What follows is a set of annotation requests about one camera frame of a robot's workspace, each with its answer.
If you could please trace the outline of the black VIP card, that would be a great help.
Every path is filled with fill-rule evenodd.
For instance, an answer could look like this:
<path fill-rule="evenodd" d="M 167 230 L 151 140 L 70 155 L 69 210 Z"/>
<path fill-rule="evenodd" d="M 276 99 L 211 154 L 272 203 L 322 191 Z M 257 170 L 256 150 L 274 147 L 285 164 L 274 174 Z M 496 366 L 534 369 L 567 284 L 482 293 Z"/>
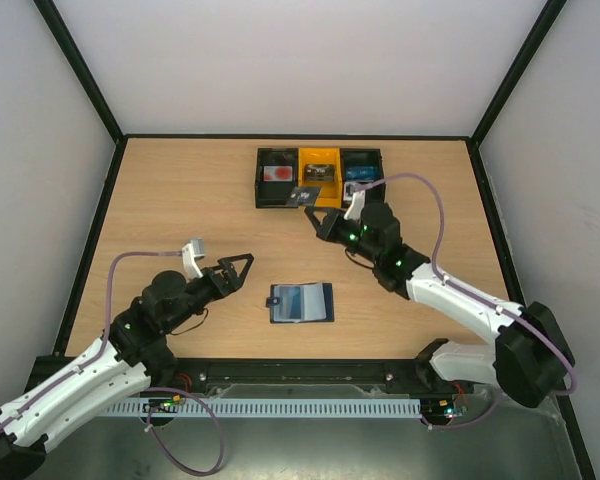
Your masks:
<path fill-rule="evenodd" d="M 296 186 L 291 191 L 285 205 L 298 208 L 302 206 L 315 206 L 322 188 L 319 186 Z"/>
<path fill-rule="evenodd" d="M 305 182 L 334 182 L 336 169 L 334 164 L 305 164 L 303 180 Z"/>

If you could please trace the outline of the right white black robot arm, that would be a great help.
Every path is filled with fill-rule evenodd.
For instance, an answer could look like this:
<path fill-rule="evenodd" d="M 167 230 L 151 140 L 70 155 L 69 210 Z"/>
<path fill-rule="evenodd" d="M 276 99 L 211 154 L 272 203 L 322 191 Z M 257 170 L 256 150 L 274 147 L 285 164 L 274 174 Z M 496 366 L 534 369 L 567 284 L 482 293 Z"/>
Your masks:
<path fill-rule="evenodd" d="M 575 359 L 551 309 L 491 296 L 438 267 L 404 243 L 385 203 L 360 209 L 308 207 L 317 238 L 337 243 L 371 264 L 387 291 L 426 305 L 473 331 L 482 345 L 446 341 L 416 367 L 416 379 L 435 392 L 449 381 L 498 387 L 518 404 L 538 407 L 558 390 Z"/>

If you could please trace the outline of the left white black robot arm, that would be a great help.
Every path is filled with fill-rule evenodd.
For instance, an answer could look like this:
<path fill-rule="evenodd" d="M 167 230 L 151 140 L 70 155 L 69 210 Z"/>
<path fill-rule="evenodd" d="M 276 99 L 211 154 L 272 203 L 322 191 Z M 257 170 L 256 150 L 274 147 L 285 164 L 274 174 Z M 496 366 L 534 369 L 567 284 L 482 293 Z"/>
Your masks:
<path fill-rule="evenodd" d="M 107 407 L 147 389 L 166 391 L 177 359 L 167 338 L 210 303 L 245 283 L 250 253 L 199 268 L 180 251 L 183 272 L 158 273 L 117 316 L 106 315 L 102 334 L 55 374 L 0 406 L 0 479 L 25 479 L 69 434 Z M 243 262 L 242 270 L 235 265 Z"/>

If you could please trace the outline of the navy blue card holder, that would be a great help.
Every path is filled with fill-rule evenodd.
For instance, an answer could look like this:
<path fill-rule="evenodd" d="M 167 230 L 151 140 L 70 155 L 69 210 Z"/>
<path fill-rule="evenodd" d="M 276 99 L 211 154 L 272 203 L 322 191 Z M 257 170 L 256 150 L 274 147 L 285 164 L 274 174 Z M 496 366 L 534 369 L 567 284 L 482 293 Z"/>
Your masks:
<path fill-rule="evenodd" d="M 330 323 L 335 321 L 331 283 L 274 284 L 266 299 L 272 324 Z"/>

